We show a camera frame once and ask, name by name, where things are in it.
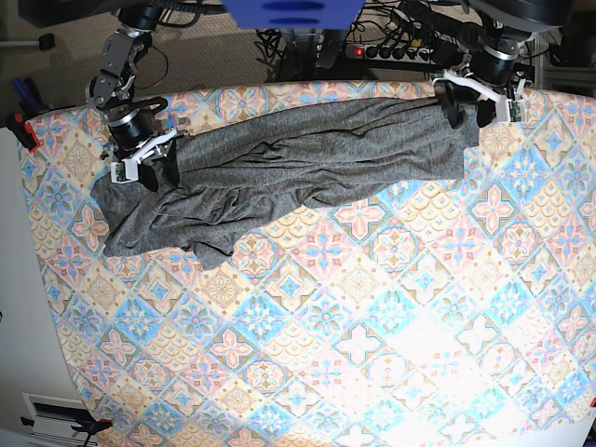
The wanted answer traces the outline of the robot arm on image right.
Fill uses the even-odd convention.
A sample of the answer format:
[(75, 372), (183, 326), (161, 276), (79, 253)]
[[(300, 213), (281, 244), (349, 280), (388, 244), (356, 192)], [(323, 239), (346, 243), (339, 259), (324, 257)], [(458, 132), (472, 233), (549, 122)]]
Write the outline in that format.
[(527, 117), (526, 72), (518, 66), (522, 47), (535, 34), (506, 24), (504, 16), (488, 6), (474, 7), (482, 26), (462, 61), (432, 80), (443, 115), (454, 129), (465, 121), (465, 107), (474, 105), (483, 128), (493, 122), (518, 123)]

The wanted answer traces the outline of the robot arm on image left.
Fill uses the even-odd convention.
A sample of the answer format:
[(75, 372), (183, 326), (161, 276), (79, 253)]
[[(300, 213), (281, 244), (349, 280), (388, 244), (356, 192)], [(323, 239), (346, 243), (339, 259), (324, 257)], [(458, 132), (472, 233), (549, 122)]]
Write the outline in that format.
[(156, 115), (169, 103), (163, 97), (136, 101), (138, 62), (153, 46), (152, 32), (164, 8), (153, 3), (124, 7), (117, 17), (120, 27), (102, 49), (102, 66), (87, 86), (88, 105), (102, 116), (109, 130), (100, 159), (109, 163), (112, 183), (140, 183), (155, 192), (159, 185), (179, 184), (177, 141), (185, 133), (163, 127)]

